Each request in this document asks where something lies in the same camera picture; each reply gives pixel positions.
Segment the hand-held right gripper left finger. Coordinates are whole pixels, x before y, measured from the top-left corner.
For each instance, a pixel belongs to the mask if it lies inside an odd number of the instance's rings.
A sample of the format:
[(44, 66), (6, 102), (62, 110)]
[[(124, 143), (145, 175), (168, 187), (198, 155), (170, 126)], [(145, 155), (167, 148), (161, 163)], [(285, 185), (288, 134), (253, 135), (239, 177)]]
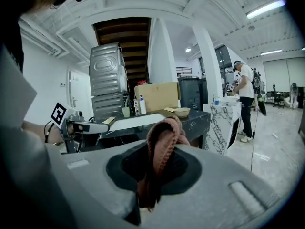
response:
[(75, 229), (138, 229), (140, 210), (133, 191), (117, 187), (106, 172), (109, 159), (144, 141), (108, 149), (62, 154), (47, 144), (51, 168), (68, 201)]

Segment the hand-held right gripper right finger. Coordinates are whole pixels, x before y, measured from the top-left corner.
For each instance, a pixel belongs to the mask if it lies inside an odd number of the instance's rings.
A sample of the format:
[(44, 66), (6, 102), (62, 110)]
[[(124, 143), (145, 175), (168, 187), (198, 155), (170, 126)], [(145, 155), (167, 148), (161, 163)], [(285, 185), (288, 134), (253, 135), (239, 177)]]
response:
[(276, 212), (279, 195), (261, 178), (229, 157), (178, 145), (202, 166), (185, 193), (162, 196), (143, 213), (143, 229), (258, 229)]

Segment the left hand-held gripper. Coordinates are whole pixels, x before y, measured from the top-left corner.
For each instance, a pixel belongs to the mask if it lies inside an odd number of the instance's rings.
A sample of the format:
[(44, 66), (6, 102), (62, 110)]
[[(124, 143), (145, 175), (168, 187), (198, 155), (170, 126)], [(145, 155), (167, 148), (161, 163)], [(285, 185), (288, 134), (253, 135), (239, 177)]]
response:
[(51, 121), (59, 128), (67, 153), (78, 153), (96, 146), (100, 133), (110, 129), (104, 123), (85, 121), (81, 111), (70, 109), (59, 102), (52, 111)]

